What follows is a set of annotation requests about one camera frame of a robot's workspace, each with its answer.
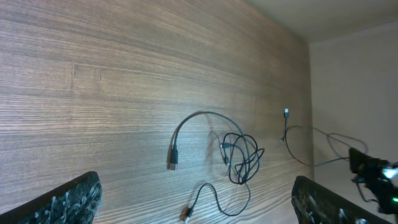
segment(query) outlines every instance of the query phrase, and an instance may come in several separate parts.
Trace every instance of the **wooden surface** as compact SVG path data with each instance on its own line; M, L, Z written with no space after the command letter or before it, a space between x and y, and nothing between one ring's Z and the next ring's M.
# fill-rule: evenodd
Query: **wooden surface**
M295 223L290 191L312 170L278 143L283 109L311 123L308 47L242 1L0 1L0 213L82 173L104 188L96 223L178 223L203 182L228 212L247 199L226 175L229 116L265 154L237 217L203 191L190 222ZM294 153L311 160L311 135Z

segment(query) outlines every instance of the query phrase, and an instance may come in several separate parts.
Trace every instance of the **metal connector tip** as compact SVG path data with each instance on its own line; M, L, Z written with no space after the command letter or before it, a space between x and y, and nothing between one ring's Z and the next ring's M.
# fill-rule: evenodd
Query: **metal connector tip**
M177 170L178 164L170 164L170 170Z

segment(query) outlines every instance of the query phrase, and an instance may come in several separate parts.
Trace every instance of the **wood grain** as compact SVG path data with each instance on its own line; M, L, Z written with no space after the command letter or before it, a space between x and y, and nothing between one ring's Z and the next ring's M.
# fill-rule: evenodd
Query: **wood grain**
M313 171L283 145L284 108L311 123L308 46L242 1L0 1L0 213L88 170L104 205L96 223L178 223L203 182L227 211L248 193L233 185L219 138L233 118L266 149L237 217L203 191L192 223L294 223L290 191ZM294 153L312 160L312 137Z

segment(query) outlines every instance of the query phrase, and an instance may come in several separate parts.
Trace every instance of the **gray wall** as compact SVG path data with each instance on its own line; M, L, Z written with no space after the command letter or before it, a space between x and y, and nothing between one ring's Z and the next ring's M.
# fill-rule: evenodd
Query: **gray wall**
M360 138L370 156L398 161L398 22L310 44L310 61L313 125ZM324 137L313 138L316 163L336 157ZM377 204L361 200L353 176L345 161L315 168L315 181L378 214Z

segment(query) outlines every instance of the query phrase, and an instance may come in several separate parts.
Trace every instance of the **cable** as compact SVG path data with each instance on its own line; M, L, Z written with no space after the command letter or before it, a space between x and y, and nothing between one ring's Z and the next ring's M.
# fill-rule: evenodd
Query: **cable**
M317 167L317 166L325 165L325 164L328 164L328 163L331 163L331 162L335 162L335 161L338 161L338 160L345 160L345 161L348 161L349 157L343 157L343 156L341 156L341 155L336 151L336 149L333 147L333 145L332 145L332 143L331 143L331 139L333 139L333 140L335 140L335 141L338 141L338 142L344 144L345 146L347 146L347 147L349 147L349 148L351 148L352 146L351 146L350 144L348 144L347 142L344 142L344 141L342 141L342 140L340 140L340 139L338 139L338 138L335 138L335 137L333 137L333 136L340 136L340 137L343 137L343 138L348 138L348 139L357 141L357 142L361 143L361 144L364 146L364 148L365 148L365 152L364 152L364 153L365 153L365 154L367 154L368 151L369 151L368 145L367 145L364 141L362 141L362 140L360 140L360 139L356 139L356 138L350 137L350 136L346 136L346 135L344 135L344 134L339 134L339 133L326 133L326 132L321 131L321 130L318 129L318 128L314 128L314 127L312 127L312 126L300 126L300 125L295 125L295 126L290 126L290 127L288 127L288 126L287 126L287 118L289 117L289 110L288 110L288 109L285 109L284 117L285 117L284 135L283 135L279 140L285 142L286 148L287 148L289 154L293 157L293 159L295 159L297 162L299 162L299 163L301 163L301 164L303 164L303 165L305 165L305 166ZM291 129L294 129L294 128L307 128L307 129L312 129L312 130L318 131L319 133L325 135L325 136L326 136L326 140L328 141L328 144L329 144L331 150L337 155L338 158L337 158L337 159L332 159L332 160L329 160L329 161L326 161L326 162L321 162L321 163L319 163L319 164L307 164L307 163L302 162L300 159L297 159L297 158L293 155L292 151L290 150L289 144L288 144L288 142L287 142L287 132L288 132L289 130L291 130Z
M238 124L236 124L231 118L228 118L227 116L224 116L222 114L215 113L215 112L212 112L212 111L199 111L199 112L193 113L190 116L186 117L179 124L179 126L176 129L175 136L174 136L174 144L173 144L172 153L171 153L171 157L170 157L170 168L171 169L173 169L173 170L177 169L177 164L178 164L177 137L178 137L178 133L179 133L181 127L189 119L191 119L194 116L197 116L199 114L213 114L213 115L222 117L222 118L228 120L229 122L231 122L238 129L239 133L227 133L227 134L225 134L224 139L223 139L223 143L221 144L220 147L224 151L224 163L228 166L229 180L232 183L234 183L234 184L239 184L239 185L243 185L244 184L247 187L247 189L248 189L249 197L248 197L248 200L247 200L245 206L240 211L238 211L236 213L233 213L233 214L226 213L221 208L221 205L220 205L220 203L218 201L218 195L217 195L217 191L216 191L215 187L212 184L205 183L199 188L199 191L197 193L197 197L196 197L193 205L190 208L188 208L188 210L186 212L186 216L187 217L185 219L185 223L187 223L189 221L189 219L190 219L190 217L191 217L191 215L193 213L193 208L197 204L200 192L201 192L202 188L204 188L204 186L209 186L212 189L212 191L214 193L214 196L215 196L215 199L216 199L218 210L222 214L227 215L229 217L233 217L233 216L236 216L236 215L239 215L240 213L242 213L243 210L249 204L249 201L250 201L250 198L251 198L251 192L250 192L250 188L249 188L249 186L247 184L247 181L251 180L254 177L254 175L257 174L257 172L258 172L258 170L260 168L260 159L261 159L261 157L262 157L262 155L264 154L264 151L265 151L264 148L259 149L256 140L252 136L250 136L248 134L244 134L242 129L238 126ZM236 136L237 137L233 144L230 144L230 143L226 142L226 138L228 136ZM242 149L241 147L239 147L237 145L237 143L238 143L238 141L240 139L243 140L246 150ZM254 149L253 153L250 153L249 147L252 147ZM230 154L229 154L230 157L231 157L230 160L229 160L229 157L228 157L228 155L226 153L226 149L228 149L228 148L230 148ZM231 176L231 169L232 169L231 166L233 164L232 161L233 161L233 158L234 158L235 149L238 149L241 152L242 158L243 158L242 162L237 163L237 164L234 165L234 169L233 170L235 172L235 175L238 177L237 180L233 180L233 178Z

